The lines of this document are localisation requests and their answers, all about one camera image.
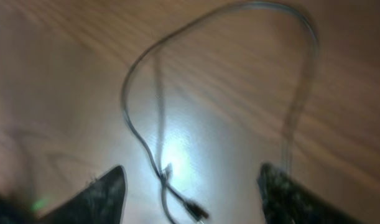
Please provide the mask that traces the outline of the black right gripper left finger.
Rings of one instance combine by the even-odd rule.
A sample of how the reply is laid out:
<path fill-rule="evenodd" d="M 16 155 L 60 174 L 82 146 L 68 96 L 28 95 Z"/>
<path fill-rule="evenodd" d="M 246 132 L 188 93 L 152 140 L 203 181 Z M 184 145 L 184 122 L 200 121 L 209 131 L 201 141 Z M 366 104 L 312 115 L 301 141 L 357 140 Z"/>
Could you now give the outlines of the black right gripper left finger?
<path fill-rule="evenodd" d="M 126 200 L 126 173 L 115 166 L 69 201 L 39 218 L 43 224 L 120 224 Z"/>

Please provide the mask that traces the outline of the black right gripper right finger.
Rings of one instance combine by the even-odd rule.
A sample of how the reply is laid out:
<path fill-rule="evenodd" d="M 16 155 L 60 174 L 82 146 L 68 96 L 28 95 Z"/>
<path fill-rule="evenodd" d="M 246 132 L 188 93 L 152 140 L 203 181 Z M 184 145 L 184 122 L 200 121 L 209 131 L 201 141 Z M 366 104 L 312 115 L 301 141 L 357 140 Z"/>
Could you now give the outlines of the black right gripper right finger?
<path fill-rule="evenodd" d="M 271 163 L 263 163 L 257 184 L 267 224 L 357 224 Z"/>

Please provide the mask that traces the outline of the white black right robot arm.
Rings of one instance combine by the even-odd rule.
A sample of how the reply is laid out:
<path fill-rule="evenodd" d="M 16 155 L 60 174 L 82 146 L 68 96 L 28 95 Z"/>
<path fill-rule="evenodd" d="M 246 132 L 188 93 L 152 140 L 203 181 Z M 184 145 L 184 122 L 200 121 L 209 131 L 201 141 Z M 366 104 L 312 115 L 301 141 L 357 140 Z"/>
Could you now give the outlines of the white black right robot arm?
<path fill-rule="evenodd" d="M 266 223 L 357 222 L 272 164 L 261 166 L 257 184 Z M 123 217 L 126 190 L 124 167 L 116 166 L 40 218 L 0 197 L 0 223 L 117 224 Z"/>

